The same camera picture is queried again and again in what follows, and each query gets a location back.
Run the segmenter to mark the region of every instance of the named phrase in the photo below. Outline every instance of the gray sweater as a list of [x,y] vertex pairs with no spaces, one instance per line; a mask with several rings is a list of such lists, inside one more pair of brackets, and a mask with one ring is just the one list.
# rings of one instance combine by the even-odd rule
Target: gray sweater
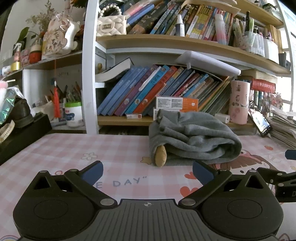
[[203,112],[159,110],[149,126],[149,151],[152,161],[158,146],[167,152],[165,165],[192,165],[194,159],[207,164],[229,162],[237,158],[242,143],[230,128]]

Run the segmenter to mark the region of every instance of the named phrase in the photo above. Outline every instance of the table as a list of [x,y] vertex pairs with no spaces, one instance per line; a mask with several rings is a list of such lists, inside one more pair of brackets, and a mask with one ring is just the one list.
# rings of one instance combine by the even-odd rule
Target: table
[[[286,160],[285,149],[271,139],[240,136],[243,150],[235,161],[214,165],[234,174],[258,167],[296,171],[296,161]],[[202,185],[191,166],[158,168],[150,163],[147,136],[50,134],[42,137],[0,166],[0,241],[19,238],[12,212],[19,198],[40,170],[61,175],[81,170],[101,160],[104,173],[94,185],[118,202],[121,198],[167,199],[178,202]],[[296,203],[284,203],[280,241],[296,239]]]

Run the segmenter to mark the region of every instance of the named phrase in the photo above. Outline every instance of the green lid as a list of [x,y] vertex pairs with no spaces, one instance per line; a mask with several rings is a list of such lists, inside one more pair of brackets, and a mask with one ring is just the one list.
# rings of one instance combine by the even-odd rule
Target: green lid
[[67,108],[69,108],[69,107],[77,107],[77,106],[81,106],[81,102],[80,101],[67,102],[67,103],[65,103],[65,107],[67,107]]

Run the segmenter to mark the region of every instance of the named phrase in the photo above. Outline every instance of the red tassel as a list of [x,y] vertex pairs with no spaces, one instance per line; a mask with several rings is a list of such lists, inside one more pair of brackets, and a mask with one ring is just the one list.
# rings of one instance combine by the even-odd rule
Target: red tassel
[[59,94],[57,92],[56,81],[54,81],[54,117],[61,118],[61,112],[59,111]]

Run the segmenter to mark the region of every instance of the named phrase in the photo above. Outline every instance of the purple book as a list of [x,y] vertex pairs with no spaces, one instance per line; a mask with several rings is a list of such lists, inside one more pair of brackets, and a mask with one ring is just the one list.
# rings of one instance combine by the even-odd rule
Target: purple book
[[146,72],[146,74],[140,79],[140,81],[135,85],[135,87],[130,91],[130,93],[126,96],[121,105],[116,109],[114,114],[116,116],[122,116],[125,110],[130,106],[132,100],[137,97],[139,94],[139,88],[142,84],[149,78],[149,76],[158,68],[157,65],[152,65],[151,68]]

